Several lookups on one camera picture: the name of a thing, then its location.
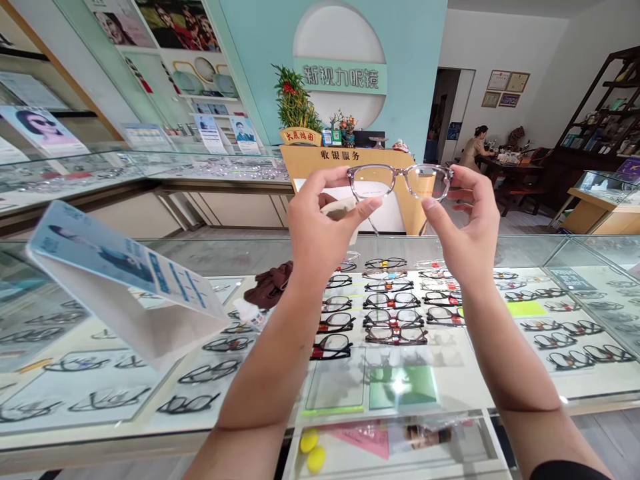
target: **black sleeve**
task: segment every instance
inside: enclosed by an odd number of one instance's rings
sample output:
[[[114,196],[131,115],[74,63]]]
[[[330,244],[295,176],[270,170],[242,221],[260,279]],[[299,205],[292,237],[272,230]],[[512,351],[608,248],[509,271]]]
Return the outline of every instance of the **black sleeve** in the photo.
[[[551,460],[538,465],[529,480],[610,480],[597,470],[567,460]]]

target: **brown cloth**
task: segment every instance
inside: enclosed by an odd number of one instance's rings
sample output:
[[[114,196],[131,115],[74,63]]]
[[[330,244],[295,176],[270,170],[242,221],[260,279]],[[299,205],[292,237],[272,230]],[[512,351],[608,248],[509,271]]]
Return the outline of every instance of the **brown cloth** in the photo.
[[[245,292],[245,300],[262,309],[274,308],[285,292],[292,271],[293,262],[289,260],[278,268],[256,275],[258,284]]]

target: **doorway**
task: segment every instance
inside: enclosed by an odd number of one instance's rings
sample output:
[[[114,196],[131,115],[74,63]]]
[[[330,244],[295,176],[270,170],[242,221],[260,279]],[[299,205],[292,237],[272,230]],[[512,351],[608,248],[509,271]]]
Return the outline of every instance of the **doorway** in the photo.
[[[438,68],[424,163],[453,161],[474,74],[474,70]]]

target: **ceiling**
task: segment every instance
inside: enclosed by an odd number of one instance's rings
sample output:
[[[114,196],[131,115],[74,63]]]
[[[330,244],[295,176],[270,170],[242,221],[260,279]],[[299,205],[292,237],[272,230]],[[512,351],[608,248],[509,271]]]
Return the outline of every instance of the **ceiling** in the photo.
[[[510,15],[572,18],[604,0],[449,0],[449,8]]]

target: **hand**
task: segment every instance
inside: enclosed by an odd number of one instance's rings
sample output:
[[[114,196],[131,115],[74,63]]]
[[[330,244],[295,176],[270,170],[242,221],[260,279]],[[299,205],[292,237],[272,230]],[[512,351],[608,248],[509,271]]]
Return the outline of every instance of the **hand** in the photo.
[[[304,281],[317,279],[326,284],[344,260],[353,232],[382,205],[380,198],[366,199],[338,221],[320,213],[321,206],[333,201],[322,189],[348,185],[348,169],[344,166],[316,170],[289,203],[287,219],[293,244],[293,273],[302,273]]]
[[[460,190],[450,191],[447,198],[462,200],[454,210],[469,215],[469,224],[459,229],[445,208],[433,198],[422,201],[427,220],[442,242],[447,268],[460,282],[469,287],[489,282],[493,285],[493,258],[498,238],[500,214],[495,204],[493,185],[488,177],[460,165],[452,165],[451,186]]]

